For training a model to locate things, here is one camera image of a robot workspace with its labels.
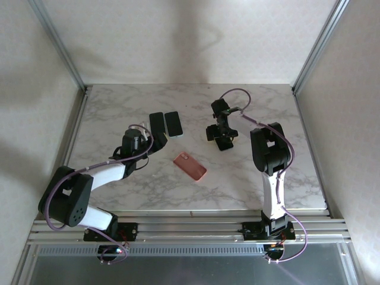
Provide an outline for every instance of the white marble tabletop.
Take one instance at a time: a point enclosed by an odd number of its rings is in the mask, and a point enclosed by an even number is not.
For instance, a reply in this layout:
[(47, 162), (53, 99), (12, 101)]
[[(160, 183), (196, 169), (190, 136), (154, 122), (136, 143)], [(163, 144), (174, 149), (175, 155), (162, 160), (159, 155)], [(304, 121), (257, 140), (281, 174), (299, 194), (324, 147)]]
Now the white marble tabletop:
[[(93, 191), (90, 203), (114, 211), (261, 209), (262, 179), (252, 161), (249, 139), (238, 136), (234, 147), (224, 152), (206, 139), (206, 127), (216, 122), (210, 104), (236, 87), (245, 88), (252, 95), (246, 114), (267, 124), (279, 122), (294, 145), (295, 161), (285, 176), (286, 207), (325, 209), (289, 85), (94, 85), (70, 167), (82, 168), (107, 160), (121, 145), (128, 125), (148, 122), (150, 113), (178, 111), (184, 134), (170, 138), (162, 150), (150, 156), (147, 167)], [(234, 92), (226, 95), (225, 100), (231, 107), (242, 107), (247, 97)], [(188, 152), (207, 169), (199, 182), (173, 164), (181, 151)]]

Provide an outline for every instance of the wall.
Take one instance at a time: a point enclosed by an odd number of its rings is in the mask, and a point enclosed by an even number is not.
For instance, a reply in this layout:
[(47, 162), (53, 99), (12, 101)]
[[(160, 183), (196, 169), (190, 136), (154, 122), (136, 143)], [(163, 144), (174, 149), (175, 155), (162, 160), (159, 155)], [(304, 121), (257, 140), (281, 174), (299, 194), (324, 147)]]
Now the wall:
[(0, 21), (0, 284), (10, 284), (77, 87), (27, 1), (1, 1)]
[(335, 0), (43, 2), (86, 84), (289, 84)]
[(380, 1), (351, 0), (299, 103), (328, 199), (380, 283)]

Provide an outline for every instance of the pink phone case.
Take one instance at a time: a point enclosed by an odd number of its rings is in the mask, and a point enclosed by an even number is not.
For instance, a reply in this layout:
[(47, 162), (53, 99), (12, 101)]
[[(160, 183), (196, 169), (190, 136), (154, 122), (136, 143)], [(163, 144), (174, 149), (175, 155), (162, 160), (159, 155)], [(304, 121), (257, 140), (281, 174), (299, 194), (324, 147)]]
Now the pink phone case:
[(200, 180), (207, 172), (206, 168), (184, 151), (181, 152), (173, 162), (195, 181)]

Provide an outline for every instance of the metal bracket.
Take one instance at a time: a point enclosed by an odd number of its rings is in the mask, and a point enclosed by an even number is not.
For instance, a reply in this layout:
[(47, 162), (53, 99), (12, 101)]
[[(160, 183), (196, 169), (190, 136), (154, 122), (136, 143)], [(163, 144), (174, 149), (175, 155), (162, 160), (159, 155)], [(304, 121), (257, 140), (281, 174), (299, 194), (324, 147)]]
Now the metal bracket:
[(242, 229), (238, 230), (243, 234), (244, 241), (247, 240), (296, 240), (295, 228), (292, 222), (288, 222), (287, 227), (277, 236), (268, 236), (264, 231), (260, 221), (247, 221), (242, 223)]
[[(137, 237), (137, 223), (118, 223), (115, 236), (112, 236), (117, 242), (134, 242)], [(93, 232), (92, 230), (85, 230), (83, 240), (85, 242), (108, 242), (104, 236)]]

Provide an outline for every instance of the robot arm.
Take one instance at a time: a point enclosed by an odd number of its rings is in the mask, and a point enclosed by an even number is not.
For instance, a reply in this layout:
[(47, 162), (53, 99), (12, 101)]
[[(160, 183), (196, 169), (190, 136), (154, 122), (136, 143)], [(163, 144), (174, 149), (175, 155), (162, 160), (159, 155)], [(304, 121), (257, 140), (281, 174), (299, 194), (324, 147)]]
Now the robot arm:
[[(148, 149), (152, 139), (153, 145), (148, 153), (138, 156)], [(136, 170), (137, 161), (161, 150), (166, 143), (164, 133), (153, 134), (151, 138), (143, 135), (138, 129), (128, 129), (123, 136), (122, 145), (116, 148), (110, 157), (113, 161), (88, 170), (85, 174), (76, 174), (60, 185), (50, 202), (49, 216), (70, 227), (93, 227), (113, 236), (118, 227), (118, 218), (112, 213), (89, 206), (91, 192), (111, 181), (127, 178)], [(74, 171), (67, 166), (57, 169), (39, 202), (40, 213), (44, 214), (48, 197), (55, 185)]]
[[(264, 188), (264, 206), (262, 209), (262, 225), (268, 236), (280, 233), (287, 227), (287, 215), (284, 206), (284, 176), (279, 176), (290, 160), (287, 144), (267, 128), (257, 128), (253, 122), (245, 119), (238, 107), (230, 108), (224, 99), (218, 99), (211, 104), (217, 124), (206, 129), (207, 139), (215, 140), (221, 151), (233, 147), (232, 140), (238, 133), (251, 139), (252, 157), (256, 168), (262, 173)], [(269, 125), (281, 135), (284, 134), (279, 123)], [(277, 200), (276, 184), (278, 180)]]

